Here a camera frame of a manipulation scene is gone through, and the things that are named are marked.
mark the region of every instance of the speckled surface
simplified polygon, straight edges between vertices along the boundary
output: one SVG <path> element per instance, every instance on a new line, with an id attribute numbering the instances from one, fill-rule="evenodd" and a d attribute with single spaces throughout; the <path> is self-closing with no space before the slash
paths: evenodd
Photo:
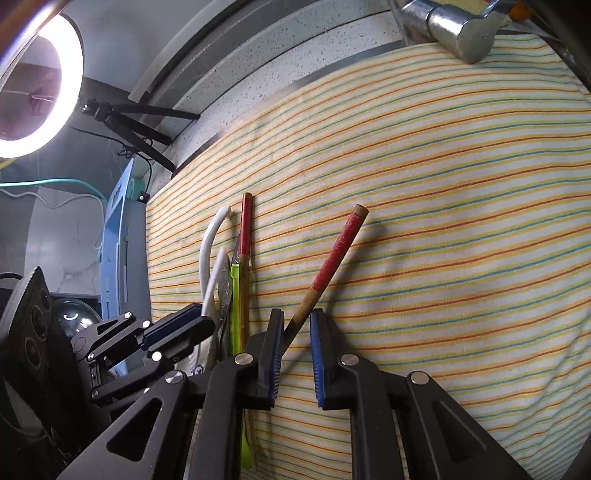
<path id="1" fill-rule="evenodd" d="M 319 0 L 273 23 L 228 54 L 214 68 L 185 85 L 174 108 L 201 113 L 225 92 L 289 49 L 340 25 L 388 10 L 388 0 Z M 175 138 L 189 122 L 166 118 L 159 130 Z"/>
<path id="2" fill-rule="evenodd" d="M 210 105 L 167 149 L 167 157 L 180 165 L 220 130 L 292 82 L 361 51 L 400 39 L 392 15 L 384 12 L 334 28 L 292 48 Z"/>

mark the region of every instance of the power cord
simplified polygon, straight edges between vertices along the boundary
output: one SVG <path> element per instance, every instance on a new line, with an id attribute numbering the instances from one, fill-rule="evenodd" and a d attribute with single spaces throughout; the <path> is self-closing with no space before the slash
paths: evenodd
<path id="1" fill-rule="evenodd" d="M 148 183 L 146 184 L 146 192 L 148 191 L 148 188 L 150 186 L 150 182 L 152 181 L 152 164 L 150 163 L 150 159 L 148 157 L 145 157 L 144 155 L 142 155 L 139 152 L 139 149 L 135 148 L 133 145 L 128 145 L 128 144 L 122 142 L 118 138 L 109 137 L 107 135 L 97 134 L 94 132 L 90 132 L 88 130 L 83 130 L 81 128 L 76 128 L 76 127 L 71 126 L 70 124 L 66 124 L 66 125 L 68 127 L 70 127 L 72 130 L 75 130 L 75 131 L 80 132 L 82 134 L 92 135 L 93 137 L 104 138 L 105 140 L 111 140 L 113 142 L 117 142 L 119 145 L 121 145 L 123 147 L 123 149 L 121 149 L 120 151 L 117 152 L 118 157 L 125 157 L 127 160 L 129 160 L 134 155 L 137 155 L 140 158 L 143 158 L 146 161 L 146 163 L 148 164 L 148 167 L 150 168 L 150 175 L 148 176 Z M 150 146 L 152 146 L 154 144 L 154 142 L 152 141 L 151 138 L 144 138 L 144 140 L 147 140 L 150 143 Z"/>

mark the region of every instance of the black cable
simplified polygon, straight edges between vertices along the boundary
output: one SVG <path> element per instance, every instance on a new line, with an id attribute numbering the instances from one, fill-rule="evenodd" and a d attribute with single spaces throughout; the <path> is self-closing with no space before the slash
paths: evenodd
<path id="1" fill-rule="evenodd" d="M 0 273 L 0 280 L 3 280 L 5 278 L 14 278 L 15 280 L 22 280 L 22 275 L 14 272 Z"/>
<path id="2" fill-rule="evenodd" d="M 146 192 L 147 192 L 148 191 L 148 188 L 150 187 L 150 182 L 152 181 L 152 164 L 143 155 L 140 155 L 140 157 L 142 157 L 146 161 L 146 163 L 148 164 L 148 166 L 150 167 L 150 175 L 148 176 L 148 183 L 146 184 Z"/>
<path id="3" fill-rule="evenodd" d="M 70 127 L 72 130 L 75 130 L 75 131 L 80 132 L 82 134 L 93 135 L 94 137 L 104 138 L 105 140 L 111 140 L 113 142 L 117 142 L 119 145 L 121 145 L 123 147 L 122 150 L 117 152 L 118 157 L 125 157 L 127 160 L 129 160 L 134 155 L 137 155 L 138 157 L 143 158 L 146 161 L 146 163 L 148 164 L 148 166 L 150 167 L 150 175 L 148 176 L 148 183 L 146 185 L 146 191 L 148 191 L 148 187 L 150 186 L 150 182 L 152 181 L 152 164 L 150 163 L 150 159 L 148 157 L 144 157 L 139 152 L 139 149 L 133 147 L 132 145 L 128 145 L 128 144 L 126 144 L 126 143 L 122 142 L 121 140 L 114 138 L 114 137 L 109 137 L 107 135 L 97 134 L 94 132 L 90 132 L 88 130 L 83 130 L 81 128 L 76 128 L 76 127 L 71 126 L 70 124 L 66 124 L 66 125 L 68 127 Z M 144 138 L 144 140 L 149 141 L 150 146 L 152 146 L 154 144 L 154 142 L 151 138 Z"/>

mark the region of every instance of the light stand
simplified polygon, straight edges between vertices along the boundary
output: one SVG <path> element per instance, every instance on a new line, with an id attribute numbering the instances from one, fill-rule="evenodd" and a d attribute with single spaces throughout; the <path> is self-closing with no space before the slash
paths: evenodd
<path id="1" fill-rule="evenodd" d="M 162 155 L 151 144 L 146 142 L 144 138 L 155 140 L 164 145 L 172 144 L 173 140 L 169 136 L 157 132 L 153 128 L 124 115 L 124 113 L 171 116 L 187 120 L 197 120 L 201 116 L 198 113 L 182 112 L 170 108 L 160 108 L 149 105 L 139 105 L 137 103 L 111 105 L 110 103 L 98 102 L 94 99 L 81 100 L 79 101 L 79 105 L 82 107 L 82 113 L 92 116 L 98 122 L 105 124 L 113 133 L 129 142 L 138 150 L 146 153 L 146 155 L 150 156 L 153 160 L 171 172 L 174 172 L 176 169 L 174 163 Z"/>

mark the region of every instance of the wall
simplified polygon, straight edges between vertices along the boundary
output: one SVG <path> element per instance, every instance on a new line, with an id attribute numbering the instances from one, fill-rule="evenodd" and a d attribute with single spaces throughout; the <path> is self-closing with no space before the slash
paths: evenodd
<path id="1" fill-rule="evenodd" d="M 37 193 L 52 206 L 73 196 L 45 187 Z M 0 195 L 0 271 L 23 274 L 39 265 L 52 292 L 100 294 L 95 244 L 102 211 L 95 199 L 83 197 L 50 210 L 34 197 Z M 4 282 L 3 287 L 14 286 Z"/>

